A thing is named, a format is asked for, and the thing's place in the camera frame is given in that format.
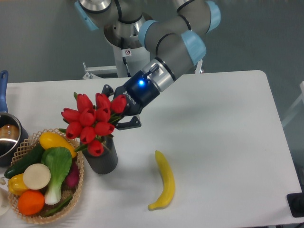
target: metal pot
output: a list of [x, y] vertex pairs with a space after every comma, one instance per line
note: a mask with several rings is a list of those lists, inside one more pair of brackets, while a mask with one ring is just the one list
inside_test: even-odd
[[11, 160], [28, 133], [20, 121], [8, 113], [6, 104], [6, 88], [9, 73], [6, 70], [0, 73], [0, 166], [9, 166]]

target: yellow squash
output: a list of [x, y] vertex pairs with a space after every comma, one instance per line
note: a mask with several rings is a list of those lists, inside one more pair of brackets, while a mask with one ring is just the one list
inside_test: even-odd
[[67, 148], [71, 152], [72, 158], [76, 157], [77, 155], [77, 152], [74, 151], [74, 147], [59, 134], [53, 132], [44, 132], [40, 136], [39, 142], [45, 150], [60, 146]]
[[149, 210], [163, 209], [167, 207], [175, 193], [174, 176], [166, 157], [162, 152], [155, 151], [155, 159], [161, 171], [163, 191], [154, 203], [148, 205]]

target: wicker basket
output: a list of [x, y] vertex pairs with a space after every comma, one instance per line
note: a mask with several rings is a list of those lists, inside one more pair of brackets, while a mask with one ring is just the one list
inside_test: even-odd
[[[42, 132], [38, 132], [33, 134], [29, 139], [25, 139], [24, 142], [20, 144], [20, 147], [17, 149], [17, 151], [14, 154], [14, 157], [12, 159], [11, 165], [16, 163], [19, 159], [21, 159], [26, 153], [28, 153], [38, 142], [41, 134], [43, 132], [54, 132], [57, 134], [60, 134], [61, 136], [65, 137], [58, 129], [48, 129], [43, 130]], [[68, 140], [74, 147], [77, 147], [79, 145], [79, 142], [77, 140]], [[38, 214], [32, 215], [32, 216], [25, 216], [22, 215], [18, 210], [18, 198], [19, 196], [16, 196], [14, 194], [9, 193], [9, 203], [14, 210], [14, 212], [17, 214], [18, 218], [21, 218], [22, 220], [26, 221], [27, 223], [33, 223], [33, 224], [46, 224], [50, 222], [54, 222], [58, 220], [59, 218], [64, 217], [67, 213], [71, 211], [71, 209], [76, 205], [78, 198], [81, 194], [81, 187], [83, 183], [83, 177], [84, 177], [84, 159], [82, 152], [78, 152], [77, 155], [77, 166], [79, 168], [79, 183], [75, 188], [68, 187], [65, 183], [62, 184], [61, 187], [61, 201], [59, 204], [66, 199], [69, 195], [73, 194], [73, 198], [70, 201], [70, 203], [63, 208], [60, 212], [57, 212], [53, 216], [50, 217], [41, 217], [40, 215], [44, 214], [48, 210], [54, 208], [54, 206], [45, 205]]]

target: light blue joint cap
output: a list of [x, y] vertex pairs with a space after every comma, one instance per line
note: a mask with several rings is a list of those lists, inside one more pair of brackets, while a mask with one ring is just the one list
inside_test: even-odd
[[138, 33], [138, 39], [139, 39], [139, 42], [140, 44], [146, 48], [146, 45], [145, 45], [145, 39], [146, 39], [146, 34], [147, 34], [147, 31], [149, 29], [149, 27], [151, 26], [151, 24], [155, 23], [157, 21], [155, 20], [148, 20], [146, 21], [145, 23], [142, 24], [141, 28], [139, 29], [139, 33]]
[[202, 39], [193, 31], [186, 31], [181, 35], [193, 65], [196, 65], [206, 54], [206, 46]]
[[90, 29], [90, 31], [97, 30], [98, 27], [93, 23], [93, 21], [87, 16], [86, 12], [81, 8], [78, 1], [75, 2], [75, 8], [79, 12], [80, 16], [83, 18], [85, 25]]
[[210, 12], [211, 12], [211, 22], [210, 22], [210, 27], [208, 30], [208, 32], [210, 32], [211, 30], [215, 29], [219, 25], [221, 15], [220, 15], [219, 7], [214, 2], [206, 1], [206, 3], [209, 5]]

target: red tulip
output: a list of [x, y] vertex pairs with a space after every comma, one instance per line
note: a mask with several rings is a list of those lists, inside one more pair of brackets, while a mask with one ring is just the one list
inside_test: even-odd
[[95, 137], [96, 133], [94, 131], [94, 127], [84, 127], [80, 134], [80, 142], [82, 142], [83, 144], [88, 144], [93, 141]]
[[93, 108], [86, 108], [79, 117], [81, 125], [84, 127], [92, 126], [96, 120], [96, 111]]
[[93, 103], [86, 94], [78, 94], [76, 102], [77, 102], [77, 109], [81, 113], [86, 108], [93, 108]]
[[93, 140], [89, 143], [87, 151], [90, 155], [98, 157], [104, 153], [104, 147], [98, 140]]
[[95, 132], [97, 135], [105, 136], [111, 134], [114, 131], [114, 126], [107, 122], [98, 122], [95, 126]]
[[111, 109], [115, 113], [119, 114], [124, 111], [126, 105], [127, 105], [127, 100], [125, 98], [125, 95], [119, 95], [112, 101]]
[[74, 121], [71, 122], [66, 128], [66, 136], [68, 139], [74, 139], [80, 136], [81, 131], [82, 131], [82, 126], [80, 122]]
[[64, 108], [61, 112], [63, 118], [65, 118], [69, 123], [73, 121], [79, 121], [80, 112], [70, 108]]
[[99, 108], [96, 111], [96, 120], [101, 122], [108, 122], [111, 117], [111, 111], [109, 108]]
[[111, 101], [105, 94], [96, 93], [96, 107], [98, 108], [110, 108]]

